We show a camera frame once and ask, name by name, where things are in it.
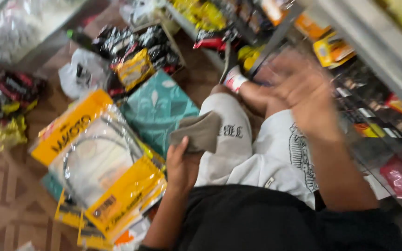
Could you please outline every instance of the tiled floor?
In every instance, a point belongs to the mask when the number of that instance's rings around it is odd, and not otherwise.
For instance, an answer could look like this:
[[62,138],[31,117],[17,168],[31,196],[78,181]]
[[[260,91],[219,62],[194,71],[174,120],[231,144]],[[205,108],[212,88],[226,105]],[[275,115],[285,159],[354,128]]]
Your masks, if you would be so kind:
[[[116,14],[115,9],[102,14],[87,27],[87,32],[94,36],[106,23],[121,23]],[[189,71],[187,79],[179,84],[200,106],[217,83],[218,73],[200,51],[191,49],[193,43],[185,34],[176,35],[176,41]],[[50,86],[47,97],[26,116],[30,142],[70,103],[60,90],[57,69],[70,62],[74,50],[72,45],[63,48],[42,71],[50,76]],[[75,246],[77,230],[54,222],[57,204],[39,184],[47,168],[27,151],[28,145],[20,145],[0,153],[0,250],[14,250],[28,241],[39,250],[80,250]]]

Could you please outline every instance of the person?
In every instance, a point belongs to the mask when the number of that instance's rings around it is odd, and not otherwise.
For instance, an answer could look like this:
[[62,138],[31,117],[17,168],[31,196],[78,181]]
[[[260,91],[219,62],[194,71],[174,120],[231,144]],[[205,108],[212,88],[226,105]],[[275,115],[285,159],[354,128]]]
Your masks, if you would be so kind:
[[[286,49],[274,65],[278,84],[265,87],[239,72],[230,44],[226,57],[200,112],[223,118],[217,151],[184,155],[187,137],[170,146],[167,189],[139,250],[402,250],[399,228],[349,155],[327,76]],[[254,144],[235,96],[265,117]],[[313,210],[298,163],[313,167],[326,209]]]

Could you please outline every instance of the foot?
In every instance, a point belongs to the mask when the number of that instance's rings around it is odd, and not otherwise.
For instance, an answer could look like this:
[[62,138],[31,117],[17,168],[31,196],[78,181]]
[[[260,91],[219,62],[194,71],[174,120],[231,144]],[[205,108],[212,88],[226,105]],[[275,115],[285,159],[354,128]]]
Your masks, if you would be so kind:
[[226,61],[226,63],[224,66],[223,75],[220,78],[220,84],[224,84],[224,81],[226,80],[226,76],[229,73],[229,71],[231,71],[232,68],[234,68],[235,66],[238,66],[238,70],[239,70],[238,56],[235,53],[234,49],[232,48],[230,41],[226,42],[226,50],[225,50],[224,60]]

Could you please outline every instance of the grey cloth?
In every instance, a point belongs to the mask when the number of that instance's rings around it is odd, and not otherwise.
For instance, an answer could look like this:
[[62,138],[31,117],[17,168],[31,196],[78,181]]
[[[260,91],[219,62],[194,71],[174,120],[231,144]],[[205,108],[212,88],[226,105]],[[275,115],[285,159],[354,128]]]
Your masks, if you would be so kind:
[[170,145],[178,145],[184,136],[189,137],[186,153],[217,151],[217,136],[222,119],[215,112],[208,112],[199,117],[186,117],[180,120],[179,128],[170,133]]

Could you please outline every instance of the knee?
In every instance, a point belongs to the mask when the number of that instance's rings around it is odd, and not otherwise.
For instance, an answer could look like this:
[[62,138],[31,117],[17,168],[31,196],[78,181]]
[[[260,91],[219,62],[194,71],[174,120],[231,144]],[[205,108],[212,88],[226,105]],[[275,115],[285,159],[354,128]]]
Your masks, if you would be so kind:
[[234,94],[229,88],[227,88],[226,86],[224,86],[222,84],[215,85],[214,88],[212,88],[210,95],[216,94],[216,93],[227,93],[227,94],[231,94],[231,95]]

